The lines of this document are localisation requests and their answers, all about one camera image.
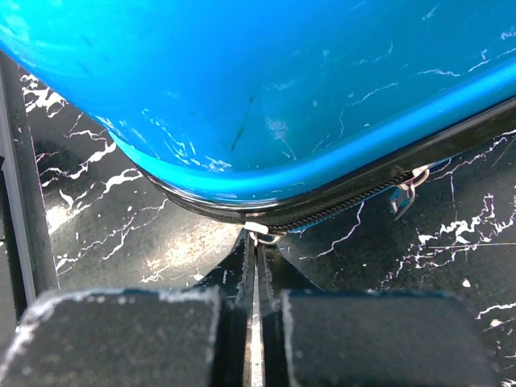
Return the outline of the silver zipper pull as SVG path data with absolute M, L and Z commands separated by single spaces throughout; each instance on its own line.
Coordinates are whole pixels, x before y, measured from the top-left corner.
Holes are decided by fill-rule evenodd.
M 255 246 L 259 244 L 273 246 L 278 244 L 285 236 L 284 232 L 272 231 L 270 227 L 259 223 L 246 222 L 243 227 L 248 232 Z
M 430 176 L 431 166 L 424 165 L 411 171 L 412 176 L 396 186 L 389 199 L 391 212 L 398 220 L 412 206 L 416 199 L 416 189 Z

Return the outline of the blue fish-print suitcase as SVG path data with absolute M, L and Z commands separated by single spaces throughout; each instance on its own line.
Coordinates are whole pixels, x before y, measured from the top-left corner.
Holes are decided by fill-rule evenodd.
M 284 233 L 515 120 L 512 1 L 4 1 L 1 49 L 171 200 Z

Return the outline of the black marble pattern mat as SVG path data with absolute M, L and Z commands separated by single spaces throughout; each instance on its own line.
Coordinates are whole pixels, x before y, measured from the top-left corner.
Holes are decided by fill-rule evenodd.
M 106 131 L 30 73 L 1 60 L 28 253 L 44 288 L 189 287 L 223 260 L 239 227 L 159 193 Z M 440 166 L 412 208 L 382 194 L 288 235 L 288 262 L 325 290 L 439 290 L 473 312 L 504 386 L 515 383 L 515 127 Z

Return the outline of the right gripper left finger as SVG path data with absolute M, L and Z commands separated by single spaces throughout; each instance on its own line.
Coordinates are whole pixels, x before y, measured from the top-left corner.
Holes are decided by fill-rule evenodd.
M 1 360 L 4 386 L 241 386 L 252 243 L 188 289 L 42 293 Z

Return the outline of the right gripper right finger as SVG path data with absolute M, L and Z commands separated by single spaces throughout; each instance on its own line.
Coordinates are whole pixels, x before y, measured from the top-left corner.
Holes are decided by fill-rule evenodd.
M 497 386 L 472 316 L 446 293 L 329 292 L 257 249 L 267 386 Z

